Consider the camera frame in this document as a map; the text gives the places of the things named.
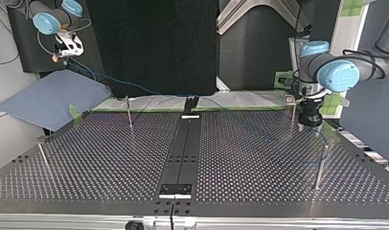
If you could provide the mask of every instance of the metal stand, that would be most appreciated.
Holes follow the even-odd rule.
[[[258,6],[268,6],[275,10],[292,27],[295,26],[299,4],[295,0],[232,0],[221,12],[217,18],[217,31],[223,35],[231,26],[233,26],[249,10]],[[303,31],[309,24],[308,18],[303,12],[300,13],[297,28],[298,32]]]
[[[323,146],[323,150],[322,150],[322,153],[321,153],[321,156],[320,156],[320,163],[319,163],[319,170],[317,172],[317,178],[316,178],[316,182],[314,183],[314,190],[319,190],[319,186],[320,186],[320,181],[321,181],[321,177],[322,177],[322,174],[323,174],[323,168],[324,168],[324,157],[327,155],[327,152],[329,150],[329,146]]]

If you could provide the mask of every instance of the black panel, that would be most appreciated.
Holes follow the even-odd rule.
[[[62,0],[56,0],[56,2],[57,6],[60,6]],[[78,0],[78,2],[83,7],[83,18],[90,18],[86,0]],[[97,44],[93,27],[91,26],[82,31],[79,31],[78,37],[83,43],[84,52],[80,57],[75,57],[75,59],[81,61],[83,64],[89,66],[93,70],[103,73],[104,68],[102,64],[102,58],[100,56],[99,46]],[[82,71],[80,71],[80,74],[84,74],[87,77],[90,77],[89,74]]]
[[[273,9],[252,9],[221,37],[220,78],[232,90],[272,89],[275,73],[291,70],[294,34]]]
[[[216,91],[218,1],[87,2],[105,73],[161,93]],[[148,92],[111,82],[117,97]]]
[[[41,0],[50,8],[55,7],[54,0]],[[43,51],[37,42],[36,32],[32,20],[26,20],[25,14],[10,9],[9,18],[12,28],[12,35],[20,55],[23,71],[26,73],[40,73],[64,69],[63,64],[52,61],[52,56]],[[54,51],[55,36],[40,36],[42,44],[51,51]]]
[[[311,23],[310,41],[325,40],[332,43],[341,0],[316,0]]]

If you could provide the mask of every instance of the robotic arm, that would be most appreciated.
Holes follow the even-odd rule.
[[[328,42],[312,41],[301,47],[299,57],[298,93],[303,97],[299,123],[319,127],[325,95],[348,91],[359,81],[389,77],[389,20],[369,51],[346,50],[344,56],[334,57],[329,54]]]
[[[58,62],[59,58],[80,56],[83,53],[83,45],[76,36],[76,31],[89,26],[90,20],[81,18],[83,9],[76,0],[63,0],[58,9],[50,9],[39,1],[6,0],[2,2],[7,7],[23,12],[27,19],[30,17],[33,20],[38,29],[38,39],[39,33],[56,35],[57,44],[53,53],[55,62]],[[89,21],[89,24],[83,26],[83,21]]]

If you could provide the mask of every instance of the vertical metal post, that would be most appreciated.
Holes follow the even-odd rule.
[[[132,127],[132,119],[131,119],[131,113],[129,108],[129,97],[126,95],[126,111],[128,112],[128,119],[129,119],[129,126]]]
[[[46,158],[45,151],[43,150],[42,144],[38,143],[38,147],[39,147],[39,150],[40,150],[40,152],[42,154],[43,161],[45,162],[45,164],[48,165],[48,159]]]
[[[329,150],[328,145],[323,146],[322,153],[320,156],[319,169],[317,172],[316,182],[314,184],[314,190],[319,190],[320,181],[321,181],[321,177],[323,174],[323,168],[324,168],[324,157],[327,154],[328,150]]]

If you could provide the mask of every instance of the black cable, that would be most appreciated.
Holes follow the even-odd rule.
[[[346,50],[343,50],[343,55],[347,55],[347,53],[351,53],[351,54],[362,55],[362,56],[366,56],[366,57],[389,59],[389,56],[379,56],[379,55],[374,55],[374,54],[372,54],[369,51],[365,51],[365,52],[354,51],[354,50],[347,50],[346,49]]]
[[[381,49],[381,48],[378,46],[377,43],[375,43],[375,48],[376,48],[377,50],[379,50],[381,53],[384,53],[385,55],[389,55],[389,51],[385,51],[385,50]]]
[[[377,63],[377,60],[376,60],[375,57],[371,54],[371,52],[369,52],[369,51],[364,51],[364,53],[367,53],[367,54],[369,55],[369,57],[371,58],[371,61],[372,61],[373,63]],[[370,77],[367,79],[367,81],[374,77],[376,71],[377,71],[377,68],[375,67],[375,65],[372,65],[372,68],[371,68],[371,75],[370,75]]]
[[[174,202],[175,202],[175,199],[173,200],[173,203],[172,203],[171,215],[170,215],[171,230],[174,230],[174,223],[173,223],[173,209],[174,209]]]
[[[297,58],[296,37],[297,37],[297,26],[299,24],[300,14],[302,13],[303,1],[304,0],[300,1],[299,11],[297,11],[296,23],[295,23],[295,36],[293,37],[293,48],[295,50],[296,69],[298,70],[299,70],[299,60]]]
[[[375,66],[375,67],[379,70],[379,72],[381,73],[381,77],[380,77],[379,79],[384,79],[384,78],[386,78],[385,70],[383,70],[382,67],[380,67],[380,66],[379,66],[378,64],[376,64],[375,62],[370,61],[369,59],[366,59],[366,58],[364,58],[364,57],[345,57],[345,56],[342,56],[342,57],[335,57],[335,58],[330,59],[330,60],[324,62],[323,64],[321,64],[321,65],[314,71],[313,78],[314,78],[315,80],[317,80],[317,74],[318,74],[318,72],[320,71],[320,69],[321,69],[323,66],[329,64],[329,63],[332,62],[332,61],[339,60],[339,59],[346,59],[346,60],[348,60],[348,59],[357,59],[357,60],[361,60],[361,61],[370,63],[370,64],[372,64],[373,66]]]
[[[9,63],[12,63],[14,62],[15,60],[17,60],[19,58],[19,54],[17,53],[17,55],[11,59],[11,60],[8,60],[8,61],[5,61],[5,62],[0,62],[0,65],[5,65],[5,64],[9,64]]]

